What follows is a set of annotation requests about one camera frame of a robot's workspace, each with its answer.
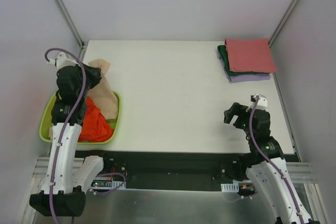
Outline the beige t shirt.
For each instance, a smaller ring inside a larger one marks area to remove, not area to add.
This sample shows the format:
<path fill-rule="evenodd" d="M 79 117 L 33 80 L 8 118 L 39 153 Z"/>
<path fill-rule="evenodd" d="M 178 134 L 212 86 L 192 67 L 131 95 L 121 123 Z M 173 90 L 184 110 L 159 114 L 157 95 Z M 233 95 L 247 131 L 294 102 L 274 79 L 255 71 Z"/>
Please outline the beige t shirt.
<path fill-rule="evenodd" d="M 100 109 L 106 120 L 116 119 L 119 112 L 118 99 L 106 79 L 106 74 L 111 64 L 104 59 L 96 59 L 89 62 L 88 65 L 99 68 L 102 76 L 100 82 L 88 92 L 88 97 Z"/>

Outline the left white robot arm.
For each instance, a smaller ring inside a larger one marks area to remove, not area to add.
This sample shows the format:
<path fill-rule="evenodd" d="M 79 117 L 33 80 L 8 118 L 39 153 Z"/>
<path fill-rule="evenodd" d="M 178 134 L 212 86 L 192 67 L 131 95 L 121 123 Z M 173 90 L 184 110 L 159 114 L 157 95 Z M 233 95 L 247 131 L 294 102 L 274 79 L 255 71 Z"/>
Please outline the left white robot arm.
<path fill-rule="evenodd" d="M 98 174 L 110 173 L 111 164 L 100 156 L 88 156 L 75 172 L 77 143 L 87 111 L 86 96 L 99 84 L 101 70 L 87 65 L 65 66 L 57 71 L 58 90 L 51 110 L 52 147 L 40 192 L 29 204 L 46 217 L 79 217 L 86 204 L 86 193 Z"/>

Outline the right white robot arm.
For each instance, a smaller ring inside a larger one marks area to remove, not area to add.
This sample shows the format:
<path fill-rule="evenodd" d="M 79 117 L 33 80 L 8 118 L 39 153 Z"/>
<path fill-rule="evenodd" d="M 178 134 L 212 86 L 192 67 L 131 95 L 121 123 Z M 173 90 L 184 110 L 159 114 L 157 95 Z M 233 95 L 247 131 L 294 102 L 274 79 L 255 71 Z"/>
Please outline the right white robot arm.
<path fill-rule="evenodd" d="M 257 100 L 248 107 L 237 102 L 224 111 L 224 123 L 246 134 L 249 153 L 226 168 L 226 175 L 233 180 L 249 179 L 256 193 L 270 207 L 276 223 L 316 223 L 301 202 L 289 176 L 283 151 L 271 136 L 270 114 L 258 108 Z"/>

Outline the folded lavender t shirt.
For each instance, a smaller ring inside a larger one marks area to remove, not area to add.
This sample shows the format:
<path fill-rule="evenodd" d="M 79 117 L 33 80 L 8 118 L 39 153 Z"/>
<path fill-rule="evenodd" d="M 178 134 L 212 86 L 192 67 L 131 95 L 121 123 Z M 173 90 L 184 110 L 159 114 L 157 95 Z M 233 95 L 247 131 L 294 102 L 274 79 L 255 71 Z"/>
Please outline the folded lavender t shirt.
<path fill-rule="evenodd" d="M 249 81 L 264 81 L 270 79 L 270 74 L 268 73 L 239 73 L 234 75 L 229 75 L 228 67 L 224 64 L 224 73 L 230 83 L 239 82 L 249 82 Z"/>

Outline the green plastic basin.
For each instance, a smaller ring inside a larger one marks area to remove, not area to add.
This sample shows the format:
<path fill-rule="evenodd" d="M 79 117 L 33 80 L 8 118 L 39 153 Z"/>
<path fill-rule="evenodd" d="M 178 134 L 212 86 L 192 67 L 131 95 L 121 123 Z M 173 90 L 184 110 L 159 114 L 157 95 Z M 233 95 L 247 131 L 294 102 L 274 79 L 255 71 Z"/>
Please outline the green plastic basin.
<path fill-rule="evenodd" d="M 118 117 L 116 119 L 112 119 L 112 120 L 106 120 L 108 122 L 108 124 L 111 126 L 112 129 L 114 129 L 114 133 L 113 136 L 107 140 L 106 142 L 102 142 L 102 143 L 83 143 L 83 142 L 78 142 L 79 145 L 102 145 L 102 144 L 107 144 L 110 141 L 112 141 L 115 133 L 117 132 L 118 129 L 118 123 L 119 123 L 119 116 L 121 115 L 121 98 L 119 96 L 118 93 L 115 92 L 115 95 L 118 99 L 118 103 L 119 103 L 119 112 L 118 112 Z M 40 138 L 45 141 L 45 142 L 51 142 L 52 140 L 50 139 L 52 137 L 52 122 L 51 122 L 51 111 L 52 108 L 54 107 L 55 101 L 57 100 L 57 96 L 53 95 L 45 110 L 44 113 L 42 115 L 41 118 L 41 123 L 40 123 L 40 127 L 39 127 L 39 136 Z"/>

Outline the folded red t shirt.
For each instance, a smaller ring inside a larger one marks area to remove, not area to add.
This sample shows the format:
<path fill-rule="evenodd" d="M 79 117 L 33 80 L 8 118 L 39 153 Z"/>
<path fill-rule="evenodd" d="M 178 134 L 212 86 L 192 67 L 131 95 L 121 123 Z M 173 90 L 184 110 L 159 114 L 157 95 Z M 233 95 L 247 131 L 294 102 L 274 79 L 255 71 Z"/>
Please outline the folded red t shirt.
<path fill-rule="evenodd" d="M 225 39 L 229 69 L 232 72 L 275 73 L 267 38 Z"/>

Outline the orange t shirt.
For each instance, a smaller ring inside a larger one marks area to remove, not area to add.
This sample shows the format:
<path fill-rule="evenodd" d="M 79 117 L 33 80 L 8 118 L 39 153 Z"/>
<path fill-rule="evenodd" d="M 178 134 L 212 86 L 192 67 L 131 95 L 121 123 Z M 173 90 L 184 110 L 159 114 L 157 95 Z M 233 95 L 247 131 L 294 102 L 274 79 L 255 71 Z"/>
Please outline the orange t shirt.
<path fill-rule="evenodd" d="M 114 129 L 106 121 L 101 110 L 95 106 L 90 98 L 86 98 L 87 111 L 85 113 L 82 130 L 78 142 L 102 143 L 109 140 Z"/>

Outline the folded dark green t shirt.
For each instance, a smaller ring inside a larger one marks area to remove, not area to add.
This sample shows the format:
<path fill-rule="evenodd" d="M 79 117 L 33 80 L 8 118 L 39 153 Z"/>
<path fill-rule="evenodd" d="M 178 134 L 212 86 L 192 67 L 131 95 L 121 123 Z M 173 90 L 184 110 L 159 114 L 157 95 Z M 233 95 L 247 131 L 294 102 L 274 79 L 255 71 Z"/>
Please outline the folded dark green t shirt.
<path fill-rule="evenodd" d="M 268 74 L 268 73 L 262 73 L 262 72 L 233 72 L 229 69 L 229 60 L 228 60 L 228 53 L 226 50 L 225 45 L 219 45 L 217 46 L 217 51 L 219 53 L 219 57 L 224 63 L 224 70 L 228 73 L 229 76 L 241 76 L 245 74 Z"/>

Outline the left aluminium frame post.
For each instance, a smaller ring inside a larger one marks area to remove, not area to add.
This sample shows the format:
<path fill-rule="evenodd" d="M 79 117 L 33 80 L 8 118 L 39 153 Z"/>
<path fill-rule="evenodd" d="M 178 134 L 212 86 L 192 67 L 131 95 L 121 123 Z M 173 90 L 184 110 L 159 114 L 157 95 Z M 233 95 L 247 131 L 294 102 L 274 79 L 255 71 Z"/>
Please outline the left aluminium frame post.
<path fill-rule="evenodd" d="M 69 28 L 72 36 L 74 37 L 78 47 L 80 49 L 84 48 L 86 44 L 85 44 L 84 40 L 82 39 L 82 37 L 80 36 L 79 31 L 76 28 L 75 23 L 72 20 L 64 2 L 63 2 L 63 0 L 54 0 L 54 2 L 56 4 L 62 18 L 64 19 L 67 27 Z"/>

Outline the aluminium frame post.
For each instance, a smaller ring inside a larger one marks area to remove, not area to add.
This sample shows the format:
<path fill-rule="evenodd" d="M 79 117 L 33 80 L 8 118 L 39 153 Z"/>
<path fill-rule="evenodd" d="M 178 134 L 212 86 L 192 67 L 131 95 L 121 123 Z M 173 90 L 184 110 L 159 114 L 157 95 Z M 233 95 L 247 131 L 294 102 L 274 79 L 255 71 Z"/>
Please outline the aluminium frame post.
<path fill-rule="evenodd" d="M 286 11 L 284 12 L 284 14 L 283 14 L 282 18 L 280 19 L 278 25 L 276 26 L 276 29 L 274 30 L 271 37 L 269 38 L 268 45 L 269 45 L 270 48 L 275 43 L 276 39 L 279 37 L 280 33 L 284 29 L 286 23 L 290 19 L 291 15 L 295 11 L 295 9 L 298 6 L 298 4 L 300 3 L 300 1 L 301 0 L 291 0 L 291 2 L 289 3 Z"/>
<path fill-rule="evenodd" d="M 62 18 L 64 19 L 67 27 L 69 28 L 72 36 L 74 37 L 78 47 L 80 49 L 84 48 L 86 44 L 85 44 L 84 40 L 82 39 L 82 37 L 80 36 L 79 31 L 76 28 L 75 23 L 72 20 L 64 2 L 63 2 L 63 0 L 54 0 L 54 2 L 56 4 Z"/>

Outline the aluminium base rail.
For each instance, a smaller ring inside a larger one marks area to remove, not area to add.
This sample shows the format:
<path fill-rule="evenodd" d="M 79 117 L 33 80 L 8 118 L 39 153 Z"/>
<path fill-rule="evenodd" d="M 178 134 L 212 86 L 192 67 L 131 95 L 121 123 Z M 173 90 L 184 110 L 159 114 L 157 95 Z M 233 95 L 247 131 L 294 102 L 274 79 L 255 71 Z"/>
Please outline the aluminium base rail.
<path fill-rule="evenodd" d="M 49 157 L 39 157 L 32 177 L 44 178 L 49 165 Z M 318 177 L 310 163 L 287 162 L 287 172 L 295 184 L 317 184 Z"/>

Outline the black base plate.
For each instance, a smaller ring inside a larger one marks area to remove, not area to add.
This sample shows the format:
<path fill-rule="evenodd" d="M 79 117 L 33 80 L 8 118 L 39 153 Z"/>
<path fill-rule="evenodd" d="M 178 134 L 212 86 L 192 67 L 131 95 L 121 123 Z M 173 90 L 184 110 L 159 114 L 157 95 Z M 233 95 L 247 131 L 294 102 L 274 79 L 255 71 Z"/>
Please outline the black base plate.
<path fill-rule="evenodd" d="M 239 154 L 79 151 L 77 156 L 98 155 L 106 172 L 126 177 L 127 189 L 220 191 L 231 183 L 227 169 Z"/>

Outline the right aluminium frame post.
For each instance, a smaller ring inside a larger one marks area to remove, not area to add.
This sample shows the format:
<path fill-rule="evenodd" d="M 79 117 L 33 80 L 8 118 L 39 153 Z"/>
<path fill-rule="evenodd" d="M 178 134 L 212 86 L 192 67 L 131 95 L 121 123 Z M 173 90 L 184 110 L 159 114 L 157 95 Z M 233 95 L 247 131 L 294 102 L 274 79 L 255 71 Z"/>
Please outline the right aluminium frame post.
<path fill-rule="evenodd" d="M 284 12 L 284 14 L 283 14 L 282 18 L 280 19 L 278 25 L 276 26 L 276 29 L 274 30 L 271 37 L 269 38 L 268 45 L 269 45 L 270 48 L 275 43 L 276 39 L 279 37 L 280 33 L 284 29 L 286 23 L 290 19 L 291 15 L 295 11 L 295 9 L 298 6 L 298 4 L 300 3 L 300 1 L 301 0 L 291 0 L 291 2 L 289 3 L 286 11 Z"/>

